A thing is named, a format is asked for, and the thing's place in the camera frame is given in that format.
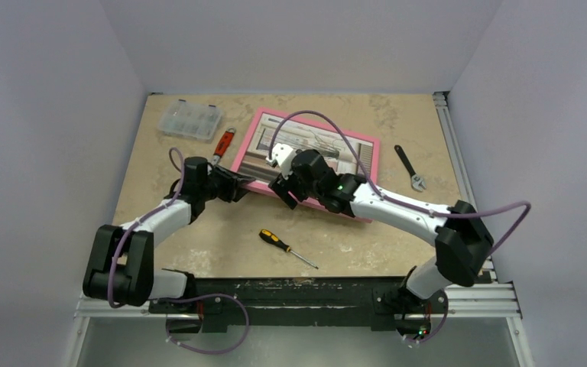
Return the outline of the pink picture frame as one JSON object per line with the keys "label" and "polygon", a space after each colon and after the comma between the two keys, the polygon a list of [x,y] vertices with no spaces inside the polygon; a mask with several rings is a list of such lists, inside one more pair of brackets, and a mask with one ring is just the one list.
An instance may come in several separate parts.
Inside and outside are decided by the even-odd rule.
{"label": "pink picture frame", "polygon": [[[268,166],[266,157],[275,129],[286,112],[259,108],[239,146],[231,170],[255,181],[248,185],[250,191],[275,197],[268,184],[278,175],[278,170]],[[301,115],[287,121],[276,137],[277,143],[298,150],[314,149],[338,174],[368,172],[373,182],[378,179],[381,142],[370,135],[345,130],[344,138],[329,124],[317,122]]]}

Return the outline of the yellow black screwdriver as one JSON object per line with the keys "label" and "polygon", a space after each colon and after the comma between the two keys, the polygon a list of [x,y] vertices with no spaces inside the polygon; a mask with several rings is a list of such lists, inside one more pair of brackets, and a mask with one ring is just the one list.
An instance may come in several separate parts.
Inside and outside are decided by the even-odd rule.
{"label": "yellow black screwdriver", "polygon": [[288,244],[286,244],[285,242],[283,242],[277,235],[275,235],[272,231],[269,231],[267,229],[262,229],[259,232],[259,237],[261,238],[262,241],[264,241],[265,243],[272,245],[280,250],[283,250],[286,253],[290,253],[293,256],[297,257],[298,259],[300,259],[301,261],[303,261],[304,263],[306,263],[307,265],[309,265],[312,268],[315,268],[317,270],[319,270],[319,266],[316,265],[315,263],[313,263],[311,260],[303,257],[301,254],[299,254],[298,252],[294,251]]}

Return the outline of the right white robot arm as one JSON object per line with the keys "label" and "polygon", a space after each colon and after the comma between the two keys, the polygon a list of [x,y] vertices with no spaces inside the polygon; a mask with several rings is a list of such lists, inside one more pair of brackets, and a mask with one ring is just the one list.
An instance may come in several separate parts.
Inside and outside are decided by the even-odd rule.
{"label": "right white robot arm", "polygon": [[382,222],[422,239],[435,255],[412,270],[398,291],[401,306],[419,310],[437,291],[451,284],[471,287],[477,280],[493,238],[473,206],[425,203],[384,190],[365,177],[337,174],[316,150],[278,144],[266,162],[279,174],[269,187],[291,209],[307,199],[331,213]]}

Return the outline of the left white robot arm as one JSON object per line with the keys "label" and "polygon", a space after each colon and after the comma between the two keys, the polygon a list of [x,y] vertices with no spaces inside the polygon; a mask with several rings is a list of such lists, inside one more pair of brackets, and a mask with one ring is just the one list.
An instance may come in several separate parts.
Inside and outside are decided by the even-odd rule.
{"label": "left white robot arm", "polygon": [[141,306],[167,299],[177,312],[191,311],[197,292],[185,271],[157,270],[154,250],[192,224],[211,200],[236,203],[254,178],[210,164],[202,157],[183,160],[181,176],[149,213],[120,226],[103,225],[95,234],[83,278],[85,296],[106,300],[113,308]]}

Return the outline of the clear plastic screw box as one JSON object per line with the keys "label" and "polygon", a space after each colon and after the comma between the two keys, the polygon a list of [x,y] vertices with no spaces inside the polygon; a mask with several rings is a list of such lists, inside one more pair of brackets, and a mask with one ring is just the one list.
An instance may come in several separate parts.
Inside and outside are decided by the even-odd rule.
{"label": "clear plastic screw box", "polygon": [[177,99],[164,110],[157,128],[165,135],[210,142],[222,116],[222,110],[215,105]]}

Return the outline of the black adjustable wrench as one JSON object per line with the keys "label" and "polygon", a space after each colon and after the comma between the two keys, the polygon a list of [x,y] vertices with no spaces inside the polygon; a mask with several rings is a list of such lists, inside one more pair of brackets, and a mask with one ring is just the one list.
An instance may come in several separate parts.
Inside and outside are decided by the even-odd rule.
{"label": "black adjustable wrench", "polygon": [[400,145],[395,145],[394,150],[410,176],[410,182],[413,190],[417,192],[423,192],[426,189],[426,183],[424,179],[414,170],[413,165],[411,164],[404,149]]}

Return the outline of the red handled adjustable wrench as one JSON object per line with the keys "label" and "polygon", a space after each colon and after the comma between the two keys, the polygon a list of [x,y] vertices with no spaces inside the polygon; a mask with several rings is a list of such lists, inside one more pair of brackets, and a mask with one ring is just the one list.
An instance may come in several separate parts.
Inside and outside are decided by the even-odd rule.
{"label": "red handled adjustable wrench", "polygon": [[223,155],[227,151],[228,147],[232,143],[235,136],[236,128],[230,127],[225,130],[222,137],[219,139],[216,148],[213,152],[212,160],[210,161],[212,166],[216,166],[222,159]]}

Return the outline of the aluminium frame rail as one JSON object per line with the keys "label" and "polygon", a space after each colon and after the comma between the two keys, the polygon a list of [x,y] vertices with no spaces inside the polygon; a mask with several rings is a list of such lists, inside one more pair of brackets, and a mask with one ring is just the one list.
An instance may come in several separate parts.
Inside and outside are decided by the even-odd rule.
{"label": "aluminium frame rail", "polygon": [[429,95],[150,96],[86,297],[206,323],[448,313],[501,240]]}

